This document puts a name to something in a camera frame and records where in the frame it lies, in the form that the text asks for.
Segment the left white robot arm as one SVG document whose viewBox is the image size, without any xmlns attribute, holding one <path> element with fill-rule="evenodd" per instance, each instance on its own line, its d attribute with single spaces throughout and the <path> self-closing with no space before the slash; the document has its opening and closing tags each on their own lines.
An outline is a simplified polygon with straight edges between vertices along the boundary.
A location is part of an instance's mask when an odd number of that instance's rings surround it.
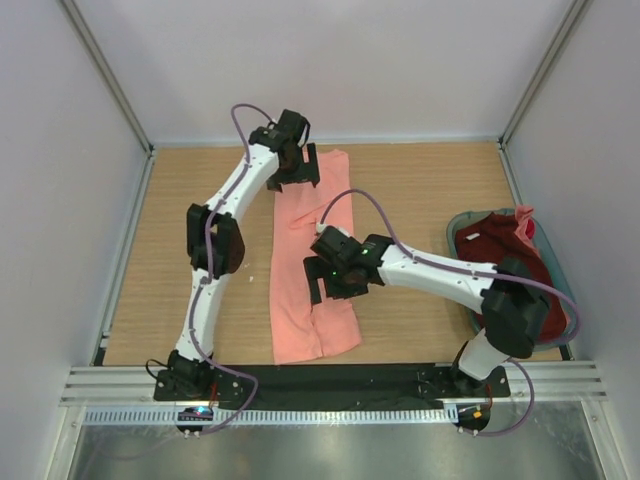
<svg viewBox="0 0 640 480">
<path fill-rule="evenodd" d="M 242 265 L 245 244 L 240 223 L 259 191 L 320 181 L 316 147 L 308 142 L 310 122 L 282 111 L 248 136 L 244 153 L 224 184 L 204 204 L 186 213 L 186 247 L 192 287 L 184 325 L 166 366 L 156 377 L 156 400 L 199 400 L 214 385 L 214 332 L 231 275 Z"/>
</svg>

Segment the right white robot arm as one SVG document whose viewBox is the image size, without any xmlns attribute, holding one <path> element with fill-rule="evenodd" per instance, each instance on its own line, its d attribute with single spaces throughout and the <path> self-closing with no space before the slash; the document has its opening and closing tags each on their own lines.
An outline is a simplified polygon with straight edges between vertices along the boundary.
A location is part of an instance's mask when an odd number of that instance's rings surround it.
<svg viewBox="0 0 640 480">
<path fill-rule="evenodd" d="M 498 265 L 465 263 L 410 250 L 387 236 L 358 241 L 334 226 L 320 228 L 311 251 L 303 266 L 313 305 L 361 296 L 378 285 L 434 294 L 479 314 L 483 326 L 463 344 L 445 376 L 445 390 L 461 396 L 482 394 L 506 360 L 530 358 L 551 311 L 549 296 L 511 257 Z"/>
</svg>

